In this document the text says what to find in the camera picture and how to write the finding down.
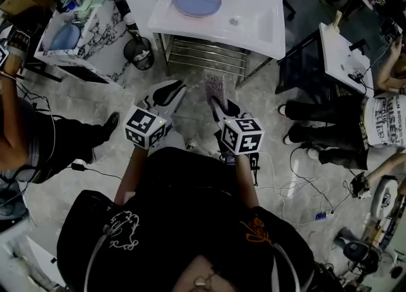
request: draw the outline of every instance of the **black and white marker cube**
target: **black and white marker cube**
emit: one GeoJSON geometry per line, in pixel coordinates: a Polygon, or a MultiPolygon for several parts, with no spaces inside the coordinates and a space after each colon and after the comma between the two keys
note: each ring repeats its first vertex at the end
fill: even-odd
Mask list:
{"type": "Polygon", "coordinates": [[[145,109],[132,106],[122,127],[127,140],[147,150],[166,135],[166,123],[166,119],[151,114],[145,109]]]}
{"type": "Polygon", "coordinates": [[[234,154],[250,154],[259,151],[264,135],[258,118],[225,119],[221,141],[234,154]]]}

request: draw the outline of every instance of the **black trash bin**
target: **black trash bin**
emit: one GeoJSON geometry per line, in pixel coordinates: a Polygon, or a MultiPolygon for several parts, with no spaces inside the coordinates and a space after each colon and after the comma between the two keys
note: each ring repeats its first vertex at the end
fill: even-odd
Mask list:
{"type": "Polygon", "coordinates": [[[154,54],[147,38],[136,36],[124,47],[124,57],[138,70],[148,70],[154,64],[154,54]]]}

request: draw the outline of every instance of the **marble cabinet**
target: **marble cabinet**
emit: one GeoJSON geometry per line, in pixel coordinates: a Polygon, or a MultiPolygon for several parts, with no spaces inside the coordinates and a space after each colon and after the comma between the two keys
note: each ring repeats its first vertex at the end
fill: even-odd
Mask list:
{"type": "Polygon", "coordinates": [[[93,2],[97,4],[91,5],[86,12],[56,11],[34,56],[85,81],[116,83],[129,65],[123,50],[132,37],[113,0],[93,2]],[[70,23],[81,30],[76,47],[71,50],[50,50],[54,36],[70,23]]]}

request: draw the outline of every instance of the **blue plate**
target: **blue plate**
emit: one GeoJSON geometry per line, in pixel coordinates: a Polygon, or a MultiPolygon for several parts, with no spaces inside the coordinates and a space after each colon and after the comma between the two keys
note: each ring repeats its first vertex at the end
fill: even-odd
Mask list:
{"type": "Polygon", "coordinates": [[[64,25],[52,39],[50,51],[72,50],[81,36],[81,30],[75,25],[64,25]]]}
{"type": "Polygon", "coordinates": [[[215,14],[221,0],[174,0],[174,5],[184,15],[200,18],[215,14]]]}

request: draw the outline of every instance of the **metal rack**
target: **metal rack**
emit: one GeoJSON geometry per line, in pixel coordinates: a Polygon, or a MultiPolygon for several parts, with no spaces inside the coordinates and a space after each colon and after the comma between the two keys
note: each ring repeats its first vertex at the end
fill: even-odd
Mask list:
{"type": "Polygon", "coordinates": [[[238,76],[235,88],[239,89],[272,60],[267,58],[254,71],[247,74],[250,51],[212,41],[173,35],[170,35],[165,48],[161,34],[154,34],[154,36],[157,47],[164,57],[166,73],[169,76],[170,63],[190,65],[238,76]]]}

